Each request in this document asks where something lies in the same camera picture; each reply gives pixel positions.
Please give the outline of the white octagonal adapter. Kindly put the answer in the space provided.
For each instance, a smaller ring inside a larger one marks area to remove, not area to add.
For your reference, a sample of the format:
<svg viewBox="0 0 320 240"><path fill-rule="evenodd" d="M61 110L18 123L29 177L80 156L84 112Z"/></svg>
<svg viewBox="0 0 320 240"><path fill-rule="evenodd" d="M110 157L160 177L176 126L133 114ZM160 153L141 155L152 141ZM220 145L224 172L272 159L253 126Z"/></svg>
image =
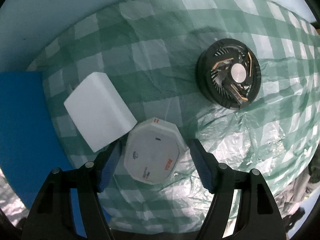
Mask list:
<svg viewBox="0 0 320 240"><path fill-rule="evenodd" d="M178 127L159 118L136 125L127 137L124 167L136 181L162 184L173 176L187 146Z"/></svg>

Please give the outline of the white charger block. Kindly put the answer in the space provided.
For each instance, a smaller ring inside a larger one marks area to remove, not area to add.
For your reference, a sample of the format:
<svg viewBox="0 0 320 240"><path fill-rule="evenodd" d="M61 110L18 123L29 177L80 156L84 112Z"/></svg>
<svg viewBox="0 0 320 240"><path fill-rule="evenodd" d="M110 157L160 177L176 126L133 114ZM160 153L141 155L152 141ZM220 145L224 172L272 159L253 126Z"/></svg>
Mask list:
<svg viewBox="0 0 320 240"><path fill-rule="evenodd" d="M93 152L129 133L137 120L105 73L89 74L64 106Z"/></svg>

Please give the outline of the blue cardboard box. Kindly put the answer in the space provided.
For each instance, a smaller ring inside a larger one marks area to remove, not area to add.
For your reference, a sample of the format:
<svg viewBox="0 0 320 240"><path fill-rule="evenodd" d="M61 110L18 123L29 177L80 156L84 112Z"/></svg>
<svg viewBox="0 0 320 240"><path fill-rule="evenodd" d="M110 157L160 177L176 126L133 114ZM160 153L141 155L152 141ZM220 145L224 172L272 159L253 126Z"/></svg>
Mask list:
<svg viewBox="0 0 320 240"><path fill-rule="evenodd" d="M1 169L31 210L54 168L74 170L62 152L37 72L1 73ZM85 236L76 189L71 190L76 231Z"/></svg>

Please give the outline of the green checkered tablecloth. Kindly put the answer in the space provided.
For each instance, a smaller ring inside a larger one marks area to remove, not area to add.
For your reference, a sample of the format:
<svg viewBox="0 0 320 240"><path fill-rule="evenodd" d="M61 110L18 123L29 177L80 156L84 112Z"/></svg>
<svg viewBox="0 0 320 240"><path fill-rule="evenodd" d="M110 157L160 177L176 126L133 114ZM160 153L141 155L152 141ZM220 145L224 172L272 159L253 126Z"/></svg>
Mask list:
<svg viewBox="0 0 320 240"><path fill-rule="evenodd" d="M233 111L205 99L195 81L200 54L222 38L248 46L261 69L258 96ZM319 144L319 35L268 0L126 0L61 33L29 65L42 74L60 145L79 168L93 152L64 101L93 72L108 75L137 121L174 123L216 159L258 169L273 194L308 166Z"/></svg>

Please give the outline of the black round cooling fan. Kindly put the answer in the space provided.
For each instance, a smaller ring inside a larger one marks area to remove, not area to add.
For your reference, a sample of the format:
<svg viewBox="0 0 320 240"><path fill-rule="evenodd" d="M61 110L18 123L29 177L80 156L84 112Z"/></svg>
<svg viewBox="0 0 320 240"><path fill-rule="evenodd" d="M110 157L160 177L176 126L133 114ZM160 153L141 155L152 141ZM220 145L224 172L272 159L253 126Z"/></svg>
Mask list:
<svg viewBox="0 0 320 240"><path fill-rule="evenodd" d="M257 97L261 86L260 65L244 43L224 38L199 57L195 80L201 94L227 109L242 109Z"/></svg>

